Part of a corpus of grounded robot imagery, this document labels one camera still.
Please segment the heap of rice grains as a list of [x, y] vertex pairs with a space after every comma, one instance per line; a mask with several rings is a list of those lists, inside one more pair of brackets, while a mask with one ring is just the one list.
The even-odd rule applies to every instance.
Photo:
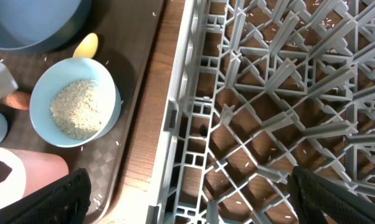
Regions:
[[96, 80], [78, 80], [59, 90], [51, 101], [50, 112], [58, 128], [76, 140], [92, 137], [108, 118]]

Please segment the light blue bowl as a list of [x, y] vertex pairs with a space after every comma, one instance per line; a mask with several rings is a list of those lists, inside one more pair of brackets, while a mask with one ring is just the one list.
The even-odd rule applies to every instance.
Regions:
[[[55, 124], [50, 112], [53, 97], [64, 87], [79, 80], [96, 80], [99, 100], [109, 107], [110, 117], [104, 127], [85, 140], [68, 137]], [[90, 58], [67, 58], [48, 68], [37, 81], [31, 95], [29, 115], [36, 133], [47, 143], [57, 147], [77, 147], [102, 137], [116, 124], [122, 100], [110, 72]]]

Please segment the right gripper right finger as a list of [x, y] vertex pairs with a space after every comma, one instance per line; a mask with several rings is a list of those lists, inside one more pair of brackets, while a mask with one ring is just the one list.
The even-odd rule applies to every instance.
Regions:
[[375, 204], [300, 166], [288, 176], [287, 191], [300, 223], [375, 223]]

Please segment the pink cup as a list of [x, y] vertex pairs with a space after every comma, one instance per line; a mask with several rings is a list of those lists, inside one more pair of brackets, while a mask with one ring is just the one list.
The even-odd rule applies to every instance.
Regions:
[[0, 209], [68, 174], [58, 155], [0, 147]]

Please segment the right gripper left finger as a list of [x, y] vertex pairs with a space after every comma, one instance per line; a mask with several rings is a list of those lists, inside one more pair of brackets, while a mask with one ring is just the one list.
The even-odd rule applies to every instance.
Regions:
[[87, 170], [79, 168], [0, 209], [0, 224], [83, 223], [91, 189]]

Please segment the orange carrot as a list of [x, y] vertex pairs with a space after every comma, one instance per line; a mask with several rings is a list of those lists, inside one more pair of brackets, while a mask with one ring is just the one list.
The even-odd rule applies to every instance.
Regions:
[[23, 91], [14, 91], [5, 96], [1, 103], [17, 110], [28, 110], [31, 94]]

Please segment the dark blue plate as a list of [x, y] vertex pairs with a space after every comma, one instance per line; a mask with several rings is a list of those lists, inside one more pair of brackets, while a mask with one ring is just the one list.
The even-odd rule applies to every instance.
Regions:
[[91, 7], [91, 0], [0, 0], [0, 50], [54, 50], [82, 28]]

